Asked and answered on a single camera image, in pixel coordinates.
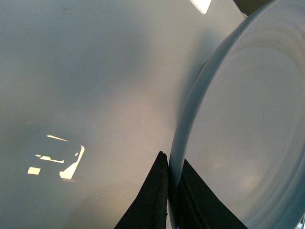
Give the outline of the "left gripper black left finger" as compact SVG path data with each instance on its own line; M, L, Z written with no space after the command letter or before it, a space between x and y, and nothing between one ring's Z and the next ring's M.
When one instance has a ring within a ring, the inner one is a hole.
M169 168L160 151L138 193L116 229L164 229L167 219Z

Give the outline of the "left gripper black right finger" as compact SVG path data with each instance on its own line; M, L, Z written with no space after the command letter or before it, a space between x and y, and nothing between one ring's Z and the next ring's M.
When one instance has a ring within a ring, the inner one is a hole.
M178 186L177 226L180 229L245 229L185 160Z

